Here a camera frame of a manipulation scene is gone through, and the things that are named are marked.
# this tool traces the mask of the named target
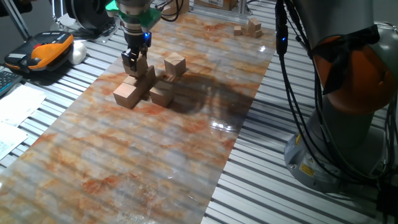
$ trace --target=cardboard box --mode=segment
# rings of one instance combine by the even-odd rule
[[[194,0],[194,3],[199,6],[231,10],[233,7],[236,6],[238,0]]]

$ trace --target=marble-patterned mat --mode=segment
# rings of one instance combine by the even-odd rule
[[[169,54],[187,61],[171,105],[118,106],[118,58],[0,175],[0,220],[200,223],[275,50],[273,30],[234,37],[235,25],[159,22],[148,64],[163,78]]]

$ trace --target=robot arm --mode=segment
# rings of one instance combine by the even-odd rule
[[[307,122],[284,64],[284,4],[300,32],[296,40],[303,39],[315,67],[315,111]],[[398,173],[392,168],[398,136],[396,28],[375,25],[372,0],[277,0],[275,14],[277,53],[299,130],[284,152],[292,175],[312,189],[339,192],[347,184],[379,185]],[[384,130],[372,127],[374,112],[388,104]]]
[[[398,67],[391,61],[398,57],[397,34],[374,24],[373,1],[293,3],[324,94],[329,93],[333,106],[345,113],[367,114],[391,102],[398,81]]]
[[[108,16],[119,16],[128,49],[122,53],[126,70],[137,71],[137,59],[147,57],[151,45],[152,27],[160,20],[161,12],[150,8],[150,0],[113,0],[106,6]]]

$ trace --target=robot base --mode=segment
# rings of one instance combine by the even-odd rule
[[[367,115],[367,117],[361,118],[361,121],[354,119],[344,119],[338,111],[334,111],[332,108],[327,108],[328,112],[324,113],[326,121],[332,121],[334,124],[329,125],[331,129],[331,134],[338,146],[341,157],[356,170],[360,171],[362,174],[371,175],[375,173],[376,167],[384,158],[384,152],[386,147],[384,145],[384,130],[370,127],[363,131],[363,126],[358,125],[364,123],[364,120],[372,120],[373,114]],[[320,124],[318,120],[317,113],[314,112],[310,119],[307,121],[308,131],[318,146],[318,148],[326,155],[331,158],[328,149],[321,135]],[[312,152],[315,157],[321,162],[321,165],[328,169],[338,177],[342,177],[349,180],[349,177],[344,175],[337,167],[330,164],[311,144],[308,134],[304,133],[304,138],[312,147]],[[302,136],[296,134],[292,137],[286,147],[284,152],[284,159],[286,166],[290,173],[303,185],[320,192],[331,193],[340,192],[347,189],[347,187],[352,188],[352,185],[348,185],[345,182],[331,176],[326,171],[324,171],[310,155]]]

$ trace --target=black cable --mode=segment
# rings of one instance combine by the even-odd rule
[[[252,3],[252,2],[261,2],[261,1],[259,1],[259,0],[250,0],[250,1],[248,1],[246,4],[250,4],[250,3]]]
[[[297,109],[297,113],[298,113],[298,115],[300,116],[300,119],[302,120],[302,124],[303,124],[304,130],[305,130],[306,133],[308,133],[309,139],[312,140],[311,137],[310,137],[310,133],[308,132],[307,125],[306,125],[305,122],[304,122],[304,118],[302,117],[300,108],[298,107],[297,100],[295,99],[294,93],[293,93],[293,91],[292,91],[292,87],[290,86],[289,78],[287,77],[287,72],[286,72],[286,67],[285,67],[285,59],[284,59],[284,56],[283,56],[283,55],[280,55],[280,56],[279,56],[279,60],[280,60],[280,66],[281,66],[281,68],[282,68],[282,75],[283,75],[283,77],[284,77],[285,89],[286,89],[286,94],[287,94],[287,101],[289,102],[290,110],[292,111],[293,118],[294,118],[295,123],[296,123],[296,125],[297,125],[297,129],[298,129],[298,131],[299,131],[299,133],[300,133],[300,135],[301,135],[301,138],[302,138],[302,140],[303,140],[305,146],[307,147],[307,149],[308,149],[310,155],[313,157],[313,159],[314,159],[315,162],[318,164],[318,166],[320,166],[326,173],[328,173],[328,174],[331,175],[332,177],[337,178],[337,179],[339,179],[339,180],[342,180],[342,181],[344,181],[344,182],[350,183],[350,184],[361,184],[361,185],[362,185],[362,183],[353,182],[353,181],[351,181],[351,180],[346,180],[346,179],[344,179],[344,178],[338,177],[337,175],[333,174],[333,173],[330,172],[328,169],[326,169],[326,168],[321,164],[321,162],[318,160],[318,158],[314,155],[314,153],[313,153],[313,151],[311,150],[311,148],[310,148],[310,146],[309,146],[309,144],[308,144],[308,142],[307,142],[307,140],[306,140],[306,138],[305,138],[305,136],[304,136],[304,133],[303,133],[303,131],[302,131],[300,125],[299,125],[300,123],[299,123],[299,121],[298,121],[298,119],[297,119],[297,115],[296,115],[295,110],[294,110],[294,107],[293,107],[292,98],[293,98],[293,101],[294,101],[294,103],[295,103],[295,107],[296,107],[296,109]]]
[[[177,12],[176,12],[176,15],[175,15],[174,19],[167,19],[167,18],[165,18],[165,17],[162,16],[162,19],[163,19],[164,21],[167,21],[167,22],[175,22],[175,21],[178,19],[178,16],[180,15],[180,11],[181,11],[181,8],[182,8],[182,6],[183,6],[183,4],[184,4],[184,0],[181,0],[181,8],[180,8],[180,6],[178,5],[178,0],[174,0],[174,1],[175,1],[175,5],[176,5],[176,7],[177,7]]]

